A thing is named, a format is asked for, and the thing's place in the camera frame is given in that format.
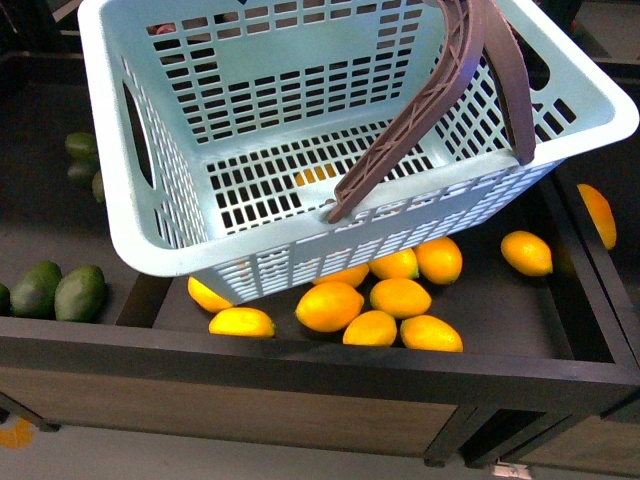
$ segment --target orange fruit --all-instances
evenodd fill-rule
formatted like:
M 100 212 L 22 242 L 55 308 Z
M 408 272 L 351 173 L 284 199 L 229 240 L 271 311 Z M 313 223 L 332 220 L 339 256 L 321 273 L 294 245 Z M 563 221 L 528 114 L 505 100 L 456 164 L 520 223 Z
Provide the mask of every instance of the orange fruit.
M 187 291 L 189 292 L 189 296 L 207 312 L 218 313 L 221 310 L 233 307 L 232 303 L 193 277 L 189 277 Z
M 551 249 L 540 237 L 518 230 L 502 239 L 502 256 L 523 275 L 542 277 L 553 272 Z
M 371 306 L 394 318 L 420 315 L 431 306 L 431 295 L 414 280 L 388 278 L 376 283 L 369 294 Z
M 227 308 L 209 323 L 209 333 L 240 337 L 269 338 L 276 333 L 271 318 L 261 310 L 248 307 Z
M 345 345 L 389 347 L 398 335 L 395 319 L 379 310 L 370 310 L 358 315 L 349 324 L 342 336 Z
M 400 324 L 404 346 L 416 350 L 462 352 L 460 334 L 448 323 L 431 315 L 407 318 Z
M 364 297 L 344 282 L 321 283 L 305 293 L 296 307 L 300 323 L 316 332 L 337 332 L 356 318 Z
M 355 267 L 347 268 L 341 272 L 332 273 L 324 277 L 316 278 L 311 283 L 314 285 L 320 285 L 327 282 L 344 282 L 347 285 L 351 285 L 353 288 L 357 288 L 365 279 L 369 273 L 369 267 L 366 263 L 357 265 Z
M 304 169 L 300 173 L 296 174 L 295 182 L 297 186 L 302 187 L 303 185 L 306 185 L 309 183 L 315 183 L 318 180 L 322 181 L 322 180 L 326 180 L 327 178 L 333 178 L 336 175 L 338 174 L 336 173 L 335 168 L 333 168 L 333 165 L 329 163 L 325 165 L 324 168 L 318 165 L 313 169 L 311 168 Z
M 611 250 L 616 246 L 618 233 L 609 202 L 598 190 L 585 183 L 579 184 L 578 190 L 600 234 L 602 243 L 607 250 Z
M 388 278 L 418 278 L 418 259 L 415 252 L 408 248 L 386 257 L 371 260 L 369 270 L 381 280 Z
M 449 285 L 462 272 L 462 252 L 449 237 L 437 238 L 414 247 L 420 273 L 431 283 Z

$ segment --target basket handle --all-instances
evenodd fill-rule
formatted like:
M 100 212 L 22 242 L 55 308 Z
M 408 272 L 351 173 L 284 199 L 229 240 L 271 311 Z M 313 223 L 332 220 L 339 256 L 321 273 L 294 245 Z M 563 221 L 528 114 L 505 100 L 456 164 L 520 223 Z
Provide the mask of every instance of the basket handle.
M 395 167 L 458 101 L 471 81 L 484 48 L 496 84 L 507 139 L 521 164 L 533 160 L 535 133 L 531 92 L 522 54 L 494 0 L 435 0 L 447 36 L 427 83 L 402 109 L 335 188 L 336 223 Z

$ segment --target green avocado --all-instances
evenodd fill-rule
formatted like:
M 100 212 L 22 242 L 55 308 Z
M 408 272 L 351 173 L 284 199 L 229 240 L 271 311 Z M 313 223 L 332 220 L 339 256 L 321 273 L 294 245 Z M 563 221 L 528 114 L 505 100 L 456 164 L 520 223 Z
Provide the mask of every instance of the green avocado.
M 93 177 L 100 171 L 99 163 L 91 162 L 79 162 L 74 161 L 69 170 L 67 170 L 67 176 L 69 180 L 83 188 L 92 188 Z
M 64 147 L 78 162 L 99 164 L 96 137 L 90 133 L 70 133 L 65 139 Z
M 107 285 L 100 267 L 85 265 L 67 274 L 55 292 L 56 320 L 91 322 L 104 303 Z
M 11 294 L 6 285 L 0 283 L 0 316 L 9 315 L 11 311 Z
M 93 197 L 98 203 L 104 203 L 104 184 L 102 183 L 102 170 L 98 170 L 91 182 Z
M 48 260 L 32 267 L 10 292 L 12 314 L 23 318 L 52 318 L 61 278 L 60 267 Z

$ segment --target light blue plastic basket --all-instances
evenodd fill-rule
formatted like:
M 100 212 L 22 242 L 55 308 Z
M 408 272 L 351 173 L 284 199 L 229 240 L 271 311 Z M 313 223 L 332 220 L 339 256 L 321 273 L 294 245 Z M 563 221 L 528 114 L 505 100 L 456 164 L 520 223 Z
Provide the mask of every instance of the light blue plastic basket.
M 115 248 L 139 271 L 191 274 L 241 303 L 478 225 L 566 157 L 635 130 L 631 100 L 533 2 L 497 3 L 550 70 L 532 91 L 535 160 L 520 166 L 509 149 L 482 63 L 385 182 L 328 224 L 335 184 L 437 62 L 439 8 L 85 0 L 80 30 Z M 176 31 L 149 33 L 168 24 Z M 318 181 L 299 186 L 310 168 Z

